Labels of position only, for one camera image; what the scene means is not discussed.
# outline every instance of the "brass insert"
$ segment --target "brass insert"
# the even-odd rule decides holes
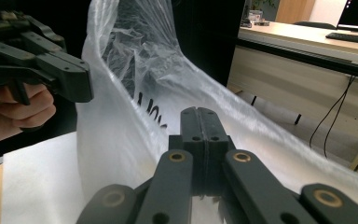
[[[184,160],[185,160],[185,154],[183,154],[183,153],[173,152],[170,154],[170,161],[179,162],[179,161],[184,161]]]
[[[237,152],[234,154],[234,160],[241,161],[241,162],[247,162],[251,160],[251,157],[243,152]]]
[[[121,205],[126,198],[122,190],[111,190],[103,196],[103,206],[116,207]]]
[[[313,191],[313,196],[320,203],[327,205],[329,207],[341,207],[344,203],[342,200],[333,192],[326,189],[316,189]]]

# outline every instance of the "black cable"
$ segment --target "black cable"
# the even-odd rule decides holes
[[[345,101],[345,98],[347,96],[347,93],[348,93],[348,90],[352,84],[352,82],[355,80],[355,76],[351,76],[350,78],[350,81],[348,82],[348,86],[347,88],[345,89],[344,93],[342,93],[342,95],[339,97],[339,99],[333,104],[333,106],[330,108],[330,110],[327,112],[327,114],[324,116],[324,118],[321,120],[321,122],[319,122],[318,126],[316,127],[315,131],[313,132],[312,136],[310,137],[310,148],[311,148],[311,142],[312,142],[312,138],[313,136],[316,134],[316,132],[318,131],[319,129],[319,126],[321,126],[321,124],[324,122],[324,120],[329,116],[330,112],[333,110],[333,108],[336,106],[336,104],[338,104],[338,102],[342,99],[341,101],[341,104],[339,105],[339,108],[338,108],[338,111],[336,113],[336,116],[333,120],[333,123],[331,124],[330,126],[330,129],[329,131],[327,132],[327,135],[324,139],[324,156],[327,158],[327,155],[326,155],[326,142],[327,142],[327,138],[328,138],[328,135],[330,134],[330,131],[332,130],[336,120],[337,120],[337,117],[338,117],[338,114],[339,114],[339,111],[341,110],[341,107],[342,105],[344,104],[344,101]]]
[[[346,89],[345,92],[344,92],[344,97],[342,98],[341,104],[339,105],[338,111],[337,111],[337,113],[336,113],[336,117],[334,118],[333,123],[331,124],[330,129],[328,130],[327,135],[326,135],[326,137],[325,137],[325,139],[324,139],[324,156],[325,156],[326,158],[327,158],[327,155],[326,155],[326,143],[327,143],[328,135],[330,134],[330,131],[332,130],[332,128],[333,128],[333,126],[334,126],[334,123],[336,123],[336,120],[337,120],[339,111],[341,110],[341,107],[342,107],[342,105],[344,104],[345,98],[347,97],[348,89],[350,88],[350,86],[351,86],[351,84],[352,84],[352,82],[353,82],[354,80],[355,80],[355,77],[354,77],[354,76],[351,76],[350,82],[348,83],[348,87],[347,87],[347,89]]]

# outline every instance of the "human hand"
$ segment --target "human hand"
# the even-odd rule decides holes
[[[14,101],[7,87],[0,87],[0,141],[21,133],[20,128],[43,125],[56,112],[54,98],[44,85],[25,84],[30,105]]]

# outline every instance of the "chair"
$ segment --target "chair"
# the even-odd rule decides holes
[[[316,21],[297,21],[293,23],[294,25],[300,25],[300,26],[309,26],[309,27],[315,27],[315,28],[322,28],[327,30],[336,30],[337,27],[326,22],[316,22]]]

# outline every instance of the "plastic bag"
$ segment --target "plastic bag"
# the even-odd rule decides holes
[[[181,52],[169,0],[94,0],[83,59],[95,98],[78,104],[77,150],[85,198],[110,184],[136,188],[153,175],[180,112],[216,112],[237,148],[254,152],[299,193],[323,183],[358,202],[358,174],[311,151],[209,78]],[[219,223],[215,204],[193,200],[193,223]]]

